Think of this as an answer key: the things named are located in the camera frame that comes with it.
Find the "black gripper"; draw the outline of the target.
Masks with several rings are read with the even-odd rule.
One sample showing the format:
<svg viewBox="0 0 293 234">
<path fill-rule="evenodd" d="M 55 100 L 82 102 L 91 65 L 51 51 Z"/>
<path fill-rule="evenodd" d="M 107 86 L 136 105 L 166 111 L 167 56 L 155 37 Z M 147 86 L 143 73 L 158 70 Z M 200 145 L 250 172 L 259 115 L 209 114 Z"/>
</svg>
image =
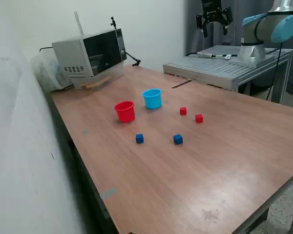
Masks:
<svg viewBox="0 0 293 234">
<path fill-rule="evenodd" d="M 202 0 L 203 13 L 196 16 L 197 28 L 208 36 L 207 25 L 210 22 L 219 22 L 223 26 L 223 35 L 227 35 L 228 27 L 233 22 L 230 7 L 222 9 L 221 0 Z"/>
</svg>

